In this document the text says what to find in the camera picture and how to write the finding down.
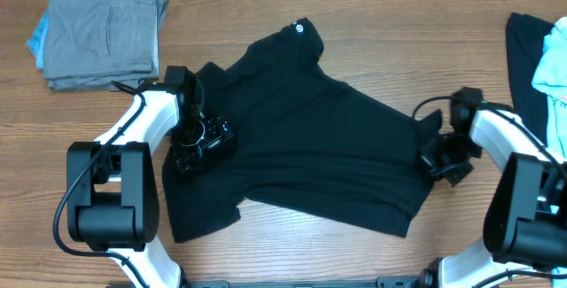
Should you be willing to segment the black t-shirt with logo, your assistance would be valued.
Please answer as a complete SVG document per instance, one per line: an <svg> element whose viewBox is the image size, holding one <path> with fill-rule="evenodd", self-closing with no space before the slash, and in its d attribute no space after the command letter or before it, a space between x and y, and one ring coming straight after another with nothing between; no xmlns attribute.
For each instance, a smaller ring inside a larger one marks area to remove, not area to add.
<svg viewBox="0 0 567 288"><path fill-rule="evenodd" d="M162 182L173 238L184 242L237 222L250 199L399 237L432 184L418 166L440 112L415 121L319 66L324 45L299 19L251 44L229 68L204 65L205 111L235 131L237 149L201 175L172 156Z"/></svg>

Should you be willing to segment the light blue printed shirt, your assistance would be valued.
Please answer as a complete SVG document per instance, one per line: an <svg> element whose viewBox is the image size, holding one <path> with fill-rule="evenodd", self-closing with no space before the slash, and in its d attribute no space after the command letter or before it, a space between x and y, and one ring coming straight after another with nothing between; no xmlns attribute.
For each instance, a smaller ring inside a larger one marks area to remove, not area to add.
<svg viewBox="0 0 567 288"><path fill-rule="evenodd" d="M547 146L566 158L566 18L560 18L543 38L542 56L532 87L547 97Z"/></svg>

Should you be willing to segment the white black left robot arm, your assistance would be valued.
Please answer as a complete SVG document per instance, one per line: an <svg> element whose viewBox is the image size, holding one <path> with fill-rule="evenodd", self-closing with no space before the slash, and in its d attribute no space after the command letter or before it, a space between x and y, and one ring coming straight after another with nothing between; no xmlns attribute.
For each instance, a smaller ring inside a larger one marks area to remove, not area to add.
<svg viewBox="0 0 567 288"><path fill-rule="evenodd" d="M186 287L181 266L159 240L159 196L151 156L165 136L171 138L175 169L184 175L206 172L236 150L236 136L221 116L207 117L202 82L185 66L169 66L163 82L114 87L133 104L106 133L92 142L75 142L66 153L66 193L52 223L62 214L75 242L89 247L87 257L116 262L134 287Z"/></svg>

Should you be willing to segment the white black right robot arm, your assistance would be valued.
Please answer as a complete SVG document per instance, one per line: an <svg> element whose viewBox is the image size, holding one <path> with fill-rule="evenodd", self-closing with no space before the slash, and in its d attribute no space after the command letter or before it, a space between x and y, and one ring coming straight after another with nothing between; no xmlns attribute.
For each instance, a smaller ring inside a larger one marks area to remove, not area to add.
<svg viewBox="0 0 567 288"><path fill-rule="evenodd" d="M463 87L447 97L452 132L420 150L426 176L458 184L470 158L486 152L501 179L483 235L458 254L437 258L413 287L496 287L516 276L563 280L566 266L566 160L554 155L514 110Z"/></svg>

